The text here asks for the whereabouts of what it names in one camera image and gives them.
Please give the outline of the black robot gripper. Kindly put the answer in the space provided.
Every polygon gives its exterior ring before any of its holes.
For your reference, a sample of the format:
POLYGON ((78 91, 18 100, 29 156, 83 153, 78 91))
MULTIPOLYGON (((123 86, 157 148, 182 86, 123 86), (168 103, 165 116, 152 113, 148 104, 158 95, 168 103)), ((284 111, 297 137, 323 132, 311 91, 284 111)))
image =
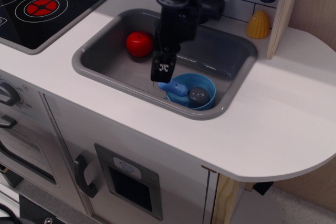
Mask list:
POLYGON ((186 5, 158 1, 160 19, 155 25, 154 53, 150 79, 154 82, 170 82, 181 44, 195 39, 201 17, 201 5, 190 1, 186 5))

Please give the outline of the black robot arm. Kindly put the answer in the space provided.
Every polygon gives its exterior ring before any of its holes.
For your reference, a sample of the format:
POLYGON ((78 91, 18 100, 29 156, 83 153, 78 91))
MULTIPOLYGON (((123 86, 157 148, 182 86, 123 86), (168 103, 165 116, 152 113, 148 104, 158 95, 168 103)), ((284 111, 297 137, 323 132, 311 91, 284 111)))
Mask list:
POLYGON ((150 79, 168 83, 174 72, 181 43, 196 37, 201 4, 198 0, 156 1, 161 5, 161 14, 155 24, 150 79))

